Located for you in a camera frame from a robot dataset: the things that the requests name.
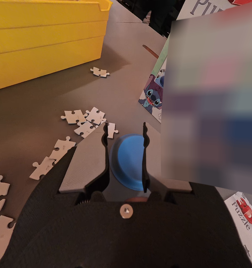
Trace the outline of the scattered white puzzle pieces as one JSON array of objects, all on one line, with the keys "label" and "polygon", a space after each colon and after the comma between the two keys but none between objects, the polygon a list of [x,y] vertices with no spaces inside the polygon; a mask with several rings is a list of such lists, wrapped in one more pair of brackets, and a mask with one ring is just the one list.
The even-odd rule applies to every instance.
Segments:
[{"label": "scattered white puzzle pieces", "polygon": [[68,96],[71,69],[0,89],[0,252],[14,247],[7,259],[31,257],[33,252],[70,245],[78,235],[97,227],[108,203],[81,202],[80,193],[59,193],[76,146],[106,122],[99,110],[111,78],[96,78],[89,69],[79,73],[100,82],[80,95]]}]

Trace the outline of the cartoon print puzzle box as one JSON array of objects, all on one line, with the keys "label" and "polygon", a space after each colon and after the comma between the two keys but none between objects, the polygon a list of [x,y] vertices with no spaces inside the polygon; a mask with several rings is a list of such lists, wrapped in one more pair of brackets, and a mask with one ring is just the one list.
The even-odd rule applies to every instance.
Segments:
[{"label": "cartoon print puzzle box", "polygon": [[[235,6],[251,3],[252,0],[185,0],[171,11],[171,22],[191,17],[204,16],[224,11]],[[169,38],[157,56],[157,62],[151,71],[146,85],[138,102],[159,122],[161,122],[161,109],[166,70]]]}]

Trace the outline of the yellow plastic bin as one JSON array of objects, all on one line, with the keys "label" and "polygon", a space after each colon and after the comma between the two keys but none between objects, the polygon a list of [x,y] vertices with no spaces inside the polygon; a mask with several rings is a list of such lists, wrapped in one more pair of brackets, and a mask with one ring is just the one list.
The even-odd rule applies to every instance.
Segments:
[{"label": "yellow plastic bin", "polygon": [[101,58],[112,4],[0,0],[0,89]]}]

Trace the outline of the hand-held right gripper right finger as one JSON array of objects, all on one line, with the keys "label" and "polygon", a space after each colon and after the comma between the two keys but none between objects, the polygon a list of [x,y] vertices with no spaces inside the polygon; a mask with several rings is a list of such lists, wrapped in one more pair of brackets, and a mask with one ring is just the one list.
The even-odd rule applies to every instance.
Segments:
[{"label": "hand-held right gripper right finger", "polygon": [[143,124],[144,151],[142,186],[144,193],[158,192],[163,199],[171,192],[191,193],[189,182],[165,179],[161,176],[161,134],[149,123]]}]

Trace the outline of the blue plastic stand bowl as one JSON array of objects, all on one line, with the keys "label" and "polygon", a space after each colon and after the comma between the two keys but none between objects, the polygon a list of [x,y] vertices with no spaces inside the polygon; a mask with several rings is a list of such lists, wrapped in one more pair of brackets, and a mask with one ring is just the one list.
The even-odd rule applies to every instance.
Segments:
[{"label": "blue plastic stand bowl", "polygon": [[144,137],[131,133],[119,137],[111,147],[109,163],[115,178],[125,187],[143,191]]}]

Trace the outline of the white puzzle box red print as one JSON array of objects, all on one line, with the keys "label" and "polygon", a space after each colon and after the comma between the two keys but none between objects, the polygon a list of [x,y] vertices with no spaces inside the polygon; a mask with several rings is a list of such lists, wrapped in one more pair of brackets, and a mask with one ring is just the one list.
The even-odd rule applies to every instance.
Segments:
[{"label": "white puzzle box red print", "polygon": [[244,193],[236,192],[225,200],[242,245],[252,263],[252,205]]}]

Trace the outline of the brown wooden stick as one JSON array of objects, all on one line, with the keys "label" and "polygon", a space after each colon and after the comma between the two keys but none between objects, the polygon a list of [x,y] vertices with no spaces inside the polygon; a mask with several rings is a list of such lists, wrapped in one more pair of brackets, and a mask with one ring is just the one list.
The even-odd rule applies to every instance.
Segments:
[{"label": "brown wooden stick", "polygon": [[152,50],[150,49],[147,45],[142,45],[151,55],[153,55],[156,59],[159,58],[159,56]]}]

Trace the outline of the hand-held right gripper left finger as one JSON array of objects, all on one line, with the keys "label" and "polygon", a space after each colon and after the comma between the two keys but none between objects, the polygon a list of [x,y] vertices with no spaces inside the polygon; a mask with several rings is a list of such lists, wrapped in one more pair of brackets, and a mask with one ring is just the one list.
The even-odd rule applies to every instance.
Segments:
[{"label": "hand-held right gripper left finger", "polygon": [[60,193],[92,194],[107,188],[110,182],[107,136],[108,124],[103,122],[76,146]]}]

